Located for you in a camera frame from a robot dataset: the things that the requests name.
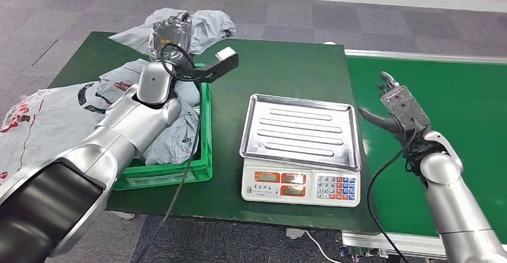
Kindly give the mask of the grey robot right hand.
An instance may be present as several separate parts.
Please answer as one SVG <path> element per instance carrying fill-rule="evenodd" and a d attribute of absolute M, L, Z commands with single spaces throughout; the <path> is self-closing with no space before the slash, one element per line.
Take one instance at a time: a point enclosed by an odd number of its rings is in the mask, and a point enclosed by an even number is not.
<path fill-rule="evenodd" d="M 385 71 L 380 72 L 380 78 L 383 80 L 383 82 L 379 83 L 377 87 L 381 90 L 380 99 L 382 100 L 388 92 L 392 91 L 395 87 L 399 87 L 399 83 L 394 79 L 393 76 L 391 76 L 391 74 Z M 381 117 L 379 115 L 373 114 L 363 107 L 358 108 L 358 113 L 369 123 L 387 132 L 390 132 L 391 134 L 400 134 L 400 125 L 398 121 L 392 116 Z"/>

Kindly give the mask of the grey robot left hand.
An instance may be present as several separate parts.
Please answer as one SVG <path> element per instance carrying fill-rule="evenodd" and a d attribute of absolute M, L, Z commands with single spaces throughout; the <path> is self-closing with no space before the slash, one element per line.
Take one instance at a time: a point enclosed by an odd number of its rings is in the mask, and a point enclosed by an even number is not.
<path fill-rule="evenodd" d="M 189 53 L 192 36 L 191 16 L 188 12 L 177 12 L 174 16 L 152 24 L 148 42 L 148 55 L 152 61 L 160 59 L 160 51 L 168 43 L 178 45 Z"/>

